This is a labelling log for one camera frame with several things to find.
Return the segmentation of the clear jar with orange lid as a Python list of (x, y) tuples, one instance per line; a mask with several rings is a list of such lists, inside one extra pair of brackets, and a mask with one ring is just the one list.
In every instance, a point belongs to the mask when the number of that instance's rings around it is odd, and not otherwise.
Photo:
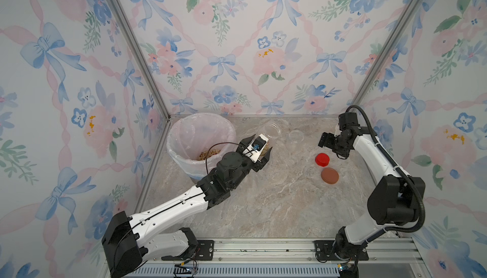
[(304, 141), (304, 133), (300, 130), (292, 130), (288, 134), (288, 142), (290, 144), (300, 144)]

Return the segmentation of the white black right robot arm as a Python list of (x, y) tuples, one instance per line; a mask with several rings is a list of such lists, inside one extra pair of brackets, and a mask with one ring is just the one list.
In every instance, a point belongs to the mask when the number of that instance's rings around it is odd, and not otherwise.
[(331, 254), (340, 260), (358, 257), (369, 243), (387, 232), (414, 233), (426, 221), (426, 184), (411, 176), (386, 151), (364, 110), (352, 105), (339, 115), (338, 131), (323, 133), (319, 147), (341, 160), (356, 151), (377, 184), (367, 200), (367, 212), (355, 223), (340, 228)]

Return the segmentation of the clear jar with peanuts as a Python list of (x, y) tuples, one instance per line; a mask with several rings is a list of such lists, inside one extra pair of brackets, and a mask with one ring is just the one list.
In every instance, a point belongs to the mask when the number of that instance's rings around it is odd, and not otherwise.
[(261, 133), (268, 138), (268, 147), (277, 151), (285, 151), (289, 122), (284, 119), (272, 119), (261, 127)]

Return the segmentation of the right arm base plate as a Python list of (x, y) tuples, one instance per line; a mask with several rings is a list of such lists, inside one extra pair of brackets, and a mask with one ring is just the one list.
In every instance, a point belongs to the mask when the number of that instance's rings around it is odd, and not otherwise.
[(320, 262), (327, 261), (353, 261), (356, 257), (360, 261), (369, 260), (366, 248), (360, 245), (350, 245), (346, 242), (344, 245), (338, 245), (335, 240), (315, 240), (315, 257)]

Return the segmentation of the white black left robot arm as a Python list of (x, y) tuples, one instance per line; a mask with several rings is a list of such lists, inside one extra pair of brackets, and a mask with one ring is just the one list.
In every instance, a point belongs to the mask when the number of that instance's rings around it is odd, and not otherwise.
[(124, 277), (152, 259), (191, 259), (199, 244), (191, 229), (164, 230), (224, 202), (251, 171), (265, 167), (271, 150), (264, 134), (247, 137), (180, 196), (131, 216), (114, 215), (101, 240), (110, 276)]

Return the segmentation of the orange jar lid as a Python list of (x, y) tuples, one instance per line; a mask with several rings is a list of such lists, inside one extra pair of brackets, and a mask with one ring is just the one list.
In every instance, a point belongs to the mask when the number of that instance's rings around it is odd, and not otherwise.
[(336, 184), (339, 181), (339, 174), (333, 168), (329, 168), (329, 167), (324, 168), (320, 176), (325, 183), (330, 185)]

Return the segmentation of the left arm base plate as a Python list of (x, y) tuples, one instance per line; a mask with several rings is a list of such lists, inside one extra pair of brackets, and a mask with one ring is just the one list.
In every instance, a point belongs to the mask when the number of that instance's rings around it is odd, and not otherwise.
[(214, 240), (198, 240), (197, 245), (190, 247), (180, 256), (163, 256), (162, 261), (184, 261), (195, 259), (196, 261), (212, 261), (214, 255)]

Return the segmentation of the red jar lid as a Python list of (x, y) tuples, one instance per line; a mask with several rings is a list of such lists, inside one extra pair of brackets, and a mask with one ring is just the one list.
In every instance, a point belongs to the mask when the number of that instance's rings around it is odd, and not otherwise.
[(331, 160), (330, 157), (325, 153), (320, 153), (320, 154), (316, 155), (316, 157), (315, 157), (315, 163), (321, 167), (328, 166), (330, 163), (330, 160)]

